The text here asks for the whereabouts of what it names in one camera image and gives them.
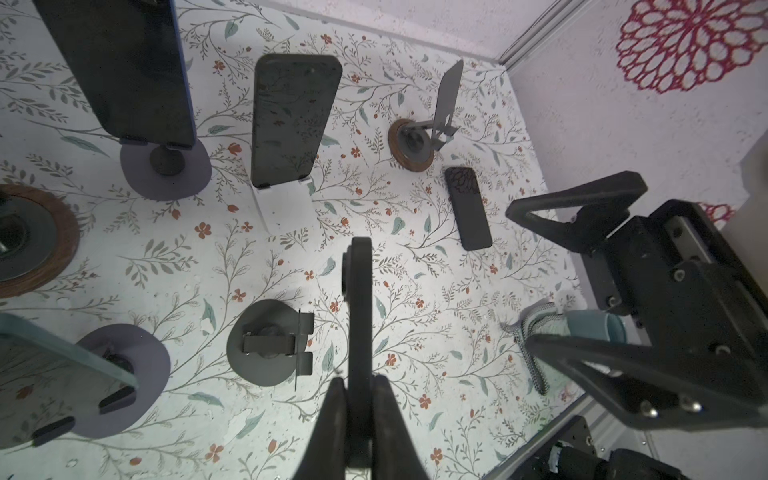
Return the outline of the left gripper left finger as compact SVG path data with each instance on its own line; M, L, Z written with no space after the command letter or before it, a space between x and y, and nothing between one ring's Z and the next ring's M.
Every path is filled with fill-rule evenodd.
M329 384L306 451L293 476L294 479L344 478L347 412L344 380L334 378Z

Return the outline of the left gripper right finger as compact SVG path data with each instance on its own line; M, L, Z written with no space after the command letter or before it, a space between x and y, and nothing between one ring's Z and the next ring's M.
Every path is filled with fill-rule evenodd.
M372 478L427 480L390 382L384 375L372 380Z

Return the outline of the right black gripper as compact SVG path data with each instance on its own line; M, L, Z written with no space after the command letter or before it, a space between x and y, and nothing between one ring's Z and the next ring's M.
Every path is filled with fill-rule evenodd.
M670 200L609 236L647 191L639 173L623 171L510 203L509 220L585 254L598 305L631 317L647 338L641 346L542 336L536 350L630 428L765 428L766 295L689 202ZM577 210L571 222L537 215L568 208Z

